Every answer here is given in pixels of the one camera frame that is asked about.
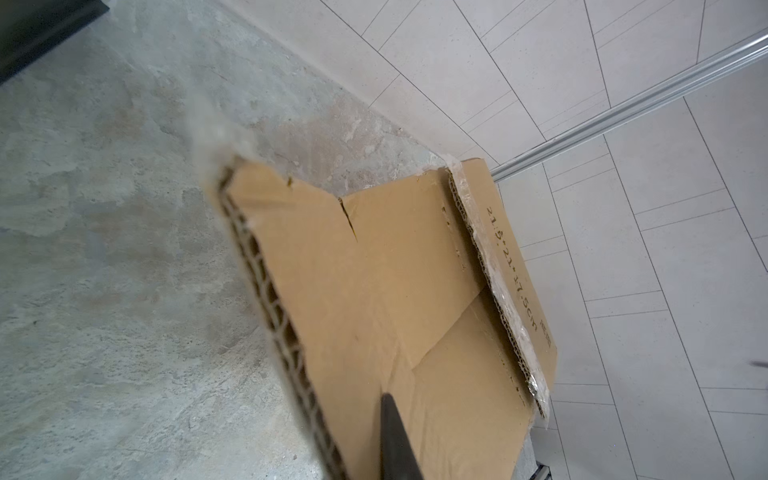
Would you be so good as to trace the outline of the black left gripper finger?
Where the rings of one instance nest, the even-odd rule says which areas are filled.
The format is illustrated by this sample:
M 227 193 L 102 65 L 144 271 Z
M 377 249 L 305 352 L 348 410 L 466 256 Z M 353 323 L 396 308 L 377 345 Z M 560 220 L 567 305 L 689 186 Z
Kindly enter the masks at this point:
M 394 397 L 381 396 L 380 475 L 382 480 L 423 480 Z

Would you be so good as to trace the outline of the brown cardboard express box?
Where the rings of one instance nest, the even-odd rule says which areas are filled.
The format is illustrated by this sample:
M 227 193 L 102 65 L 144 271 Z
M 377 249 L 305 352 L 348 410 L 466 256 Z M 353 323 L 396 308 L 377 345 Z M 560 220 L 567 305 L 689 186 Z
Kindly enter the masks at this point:
M 237 159 L 213 187 L 328 479 L 381 475 L 390 395 L 426 479 L 509 479 L 557 347 L 480 158 L 344 197 Z

